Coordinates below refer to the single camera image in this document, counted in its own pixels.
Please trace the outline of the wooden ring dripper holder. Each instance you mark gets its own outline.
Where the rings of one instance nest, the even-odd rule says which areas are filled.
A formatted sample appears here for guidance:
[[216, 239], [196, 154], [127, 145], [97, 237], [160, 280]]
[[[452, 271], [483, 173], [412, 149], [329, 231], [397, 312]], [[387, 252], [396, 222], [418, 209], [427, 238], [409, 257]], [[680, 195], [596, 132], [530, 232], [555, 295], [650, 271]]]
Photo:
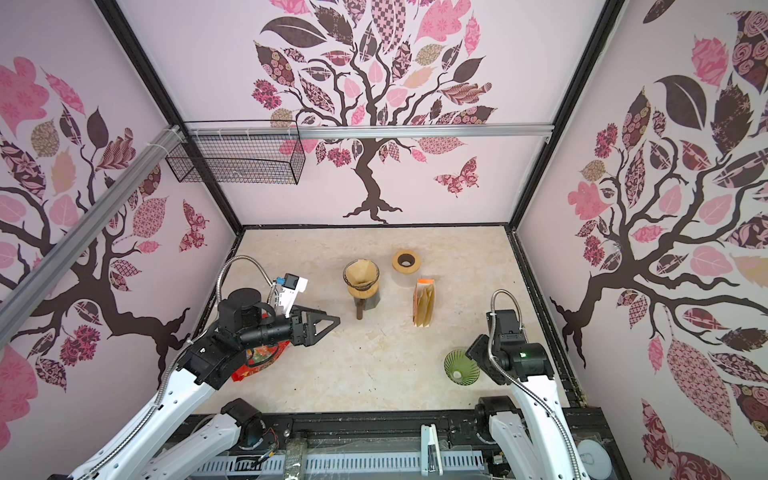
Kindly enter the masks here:
[[356, 299], [369, 299], [378, 294], [379, 282], [367, 282], [358, 285], [348, 285], [349, 294]]

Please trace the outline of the green ribbed glass dripper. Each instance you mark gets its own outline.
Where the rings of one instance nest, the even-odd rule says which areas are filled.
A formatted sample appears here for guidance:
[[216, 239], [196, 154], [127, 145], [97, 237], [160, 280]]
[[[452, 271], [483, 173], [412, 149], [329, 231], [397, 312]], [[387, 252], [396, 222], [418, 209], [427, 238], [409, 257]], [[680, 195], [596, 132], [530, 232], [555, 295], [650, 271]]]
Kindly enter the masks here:
[[449, 380], [460, 386], [474, 384], [480, 376], [480, 368], [462, 350], [452, 350], [443, 361], [443, 369]]

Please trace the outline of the translucent plastic cup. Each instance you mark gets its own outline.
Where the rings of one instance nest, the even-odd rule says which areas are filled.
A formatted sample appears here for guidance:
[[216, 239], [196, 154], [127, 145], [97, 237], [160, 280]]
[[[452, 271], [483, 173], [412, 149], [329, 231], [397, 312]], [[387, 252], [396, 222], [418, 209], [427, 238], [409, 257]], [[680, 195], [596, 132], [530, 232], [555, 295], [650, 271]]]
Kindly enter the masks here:
[[401, 288], [414, 289], [418, 282], [419, 274], [417, 272], [403, 273], [395, 270], [392, 273], [392, 279]]

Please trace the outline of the orange coffee filter pack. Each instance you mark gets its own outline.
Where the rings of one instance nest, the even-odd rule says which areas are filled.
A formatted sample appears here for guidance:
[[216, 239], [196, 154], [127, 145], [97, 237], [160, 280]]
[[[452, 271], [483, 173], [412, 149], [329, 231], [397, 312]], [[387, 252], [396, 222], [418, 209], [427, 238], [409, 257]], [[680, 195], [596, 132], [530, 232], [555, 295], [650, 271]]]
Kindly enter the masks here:
[[419, 279], [413, 295], [413, 324], [428, 327], [431, 324], [435, 304], [435, 280]]

